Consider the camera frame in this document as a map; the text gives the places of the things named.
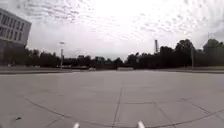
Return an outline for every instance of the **white cloud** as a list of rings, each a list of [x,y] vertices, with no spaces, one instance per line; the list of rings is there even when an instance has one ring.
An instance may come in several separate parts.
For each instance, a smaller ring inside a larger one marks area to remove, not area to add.
[[[56,42],[64,40],[67,55],[110,56],[153,52],[154,39],[174,47],[180,39],[190,38],[202,47],[212,32],[222,40],[217,33],[223,32],[223,5],[223,0],[11,0],[2,4],[33,22],[29,47],[57,51]]]

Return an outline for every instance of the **building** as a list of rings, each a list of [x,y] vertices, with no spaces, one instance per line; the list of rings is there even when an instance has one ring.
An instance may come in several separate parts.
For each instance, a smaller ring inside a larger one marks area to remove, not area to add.
[[[0,63],[7,49],[25,48],[31,23],[0,8]]]

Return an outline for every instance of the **concrete pavement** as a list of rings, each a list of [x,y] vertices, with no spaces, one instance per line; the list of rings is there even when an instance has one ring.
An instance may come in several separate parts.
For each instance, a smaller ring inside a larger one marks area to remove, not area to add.
[[[105,71],[0,75],[3,128],[223,128],[224,75]]]

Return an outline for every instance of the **light pole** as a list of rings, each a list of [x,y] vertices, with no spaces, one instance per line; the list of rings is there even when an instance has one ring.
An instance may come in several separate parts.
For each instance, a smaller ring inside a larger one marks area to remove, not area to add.
[[[63,59],[64,59],[64,55],[63,55],[63,51],[64,51],[64,49],[63,49],[63,46],[62,45],[65,45],[65,43],[64,42],[60,42],[60,45],[61,45],[61,65],[60,65],[60,68],[62,69],[62,66],[63,66]]]
[[[191,68],[194,69],[194,47],[191,46]]]

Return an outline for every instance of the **ground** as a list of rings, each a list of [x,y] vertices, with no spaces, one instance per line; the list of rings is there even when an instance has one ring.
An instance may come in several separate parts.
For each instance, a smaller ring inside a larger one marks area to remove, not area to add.
[[[102,71],[0,75],[3,128],[223,128],[224,74]]]

